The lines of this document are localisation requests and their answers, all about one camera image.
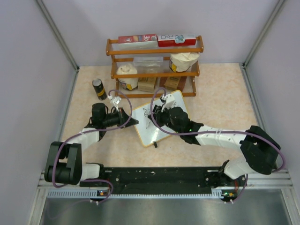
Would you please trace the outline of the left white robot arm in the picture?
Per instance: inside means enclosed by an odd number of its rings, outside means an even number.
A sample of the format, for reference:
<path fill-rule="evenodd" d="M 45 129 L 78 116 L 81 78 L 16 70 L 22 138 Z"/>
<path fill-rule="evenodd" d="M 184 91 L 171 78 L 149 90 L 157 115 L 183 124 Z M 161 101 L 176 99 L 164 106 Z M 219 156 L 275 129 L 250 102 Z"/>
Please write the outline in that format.
<path fill-rule="evenodd" d="M 101 141 L 113 126 L 126 128 L 139 123 L 130 118 L 122 107 L 113 107 L 108 112 L 108 107 L 103 103 L 92 105 L 92 116 L 84 129 L 69 138 L 67 142 L 52 142 L 49 148 L 45 166 L 44 179 L 47 182 L 76 185 L 83 180 L 91 180 L 96 186 L 106 182 L 106 174 L 101 171 L 103 167 L 97 163 L 83 164 L 83 151 L 91 145 Z"/>

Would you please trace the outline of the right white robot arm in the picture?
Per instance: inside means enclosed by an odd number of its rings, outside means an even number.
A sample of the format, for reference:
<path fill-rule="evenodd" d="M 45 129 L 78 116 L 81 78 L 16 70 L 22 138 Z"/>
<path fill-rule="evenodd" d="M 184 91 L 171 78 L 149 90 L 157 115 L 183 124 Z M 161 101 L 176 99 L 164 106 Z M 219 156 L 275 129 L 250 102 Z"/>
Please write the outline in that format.
<path fill-rule="evenodd" d="M 223 185 L 231 185 L 244 174 L 274 172 L 280 146 L 259 126 L 252 125 L 245 131 L 214 128 L 192 121 L 181 107 L 164 109 L 157 105 L 148 118 L 157 128 L 166 126 L 171 129 L 170 135 L 179 136 L 188 144 L 239 150 L 242 155 L 225 161 L 220 169 L 218 178 Z"/>

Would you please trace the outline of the yellow framed whiteboard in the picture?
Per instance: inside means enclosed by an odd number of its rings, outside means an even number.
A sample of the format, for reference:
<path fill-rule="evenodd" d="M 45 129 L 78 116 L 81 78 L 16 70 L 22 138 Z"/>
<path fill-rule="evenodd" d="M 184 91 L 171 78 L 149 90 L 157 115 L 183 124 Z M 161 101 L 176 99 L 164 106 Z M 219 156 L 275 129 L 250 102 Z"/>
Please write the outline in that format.
<path fill-rule="evenodd" d="M 189 116 L 188 110 L 185 105 L 185 101 L 182 95 L 182 92 L 180 90 L 176 90 L 171 92 L 171 94 L 175 97 L 175 103 L 172 106 L 173 107 L 181 107 L 184 112 L 186 112 Z M 139 124 L 135 125 L 135 129 L 137 131 L 137 134 L 141 140 L 141 143 L 144 147 L 148 147 L 152 145 L 154 142 L 159 142 L 164 138 L 169 137 L 169 134 L 166 134 L 162 132 L 160 129 L 158 129 L 153 122 L 149 125 L 149 127 L 146 129 L 146 123 L 149 120 L 147 118 L 146 113 L 148 113 L 150 110 L 150 102 L 143 104 L 133 110 L 132 118 L 139 120 Z"/>

